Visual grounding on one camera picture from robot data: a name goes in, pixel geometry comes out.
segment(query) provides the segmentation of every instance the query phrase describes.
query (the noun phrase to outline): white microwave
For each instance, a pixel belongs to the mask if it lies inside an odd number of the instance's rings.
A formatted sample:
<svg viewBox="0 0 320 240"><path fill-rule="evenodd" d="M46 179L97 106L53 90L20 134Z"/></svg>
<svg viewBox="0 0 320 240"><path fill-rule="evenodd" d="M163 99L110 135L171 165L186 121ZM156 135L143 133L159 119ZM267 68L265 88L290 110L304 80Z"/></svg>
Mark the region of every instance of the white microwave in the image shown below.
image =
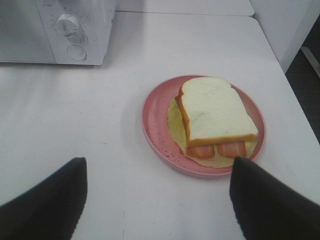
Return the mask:
<svg viewBox="0 0 320 240"><path fill-rule="evenodd" d="M0 62L101 65L116 0L0 0Z"/></svg>

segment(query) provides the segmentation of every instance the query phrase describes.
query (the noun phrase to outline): bread slice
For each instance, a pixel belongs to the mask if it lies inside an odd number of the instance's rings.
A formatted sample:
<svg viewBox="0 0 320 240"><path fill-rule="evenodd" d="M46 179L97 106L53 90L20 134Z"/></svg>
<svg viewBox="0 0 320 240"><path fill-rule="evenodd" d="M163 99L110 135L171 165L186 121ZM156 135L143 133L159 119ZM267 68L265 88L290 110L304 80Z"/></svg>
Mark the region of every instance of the bread slice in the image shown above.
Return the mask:
<svg viewBox="0 0 320 240"><path fill-rule="evenodd" d="M252 141L258 129L231 84L219 77L186 81L176 98L188 147Z"/></svg>

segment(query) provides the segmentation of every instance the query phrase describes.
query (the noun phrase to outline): microwave knob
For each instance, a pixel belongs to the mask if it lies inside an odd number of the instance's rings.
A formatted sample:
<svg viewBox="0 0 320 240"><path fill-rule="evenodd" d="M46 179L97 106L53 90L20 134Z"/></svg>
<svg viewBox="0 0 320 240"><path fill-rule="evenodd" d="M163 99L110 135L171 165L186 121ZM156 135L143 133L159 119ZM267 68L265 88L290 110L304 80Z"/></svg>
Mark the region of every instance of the microwave knob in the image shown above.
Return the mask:
<svg viewBox="0 0 320 240"><path fill-rule="evenodd" d="M82 31L79 20L75 16L68 13L61 14L58 17L55 25L57 26L58 30L69 39L76 37Z"/></svg>

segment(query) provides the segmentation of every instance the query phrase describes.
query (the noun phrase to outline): white wall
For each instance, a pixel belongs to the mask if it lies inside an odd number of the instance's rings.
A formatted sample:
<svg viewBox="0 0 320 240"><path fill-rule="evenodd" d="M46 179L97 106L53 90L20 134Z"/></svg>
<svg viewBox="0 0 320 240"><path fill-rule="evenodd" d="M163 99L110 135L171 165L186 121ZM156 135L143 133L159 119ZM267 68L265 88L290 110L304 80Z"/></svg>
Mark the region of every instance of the white wall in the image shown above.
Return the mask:
<svg viewBox="0 0 320 240"><path fill-rule="evenodd" d="M320 13L320 0L250 0L254 17L286 72Z"/></svg>

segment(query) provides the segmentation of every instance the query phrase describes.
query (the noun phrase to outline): table surface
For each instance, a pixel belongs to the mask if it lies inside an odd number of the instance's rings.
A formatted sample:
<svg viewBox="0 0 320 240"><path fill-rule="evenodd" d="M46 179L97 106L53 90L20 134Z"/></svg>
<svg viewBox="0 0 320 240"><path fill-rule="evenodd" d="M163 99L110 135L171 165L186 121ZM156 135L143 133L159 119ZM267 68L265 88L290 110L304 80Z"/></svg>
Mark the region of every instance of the table surface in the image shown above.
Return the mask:
<svg viewBox="0 0 320 240"><path fill-rule="evenodd" d="M257 21L245 16L117 12L102 66L0 65L0 204L73 157L88 196L72 239L244 239L230 176L168 167L141 126L159 83L222 77L264 114L257 164L320 204L320 147Z"/></svg>
<svg viewBox="0 0 320 240"><path fill-rule="evenodd" d="M250 0L117 0L117 11L253 16Z"/></svg>

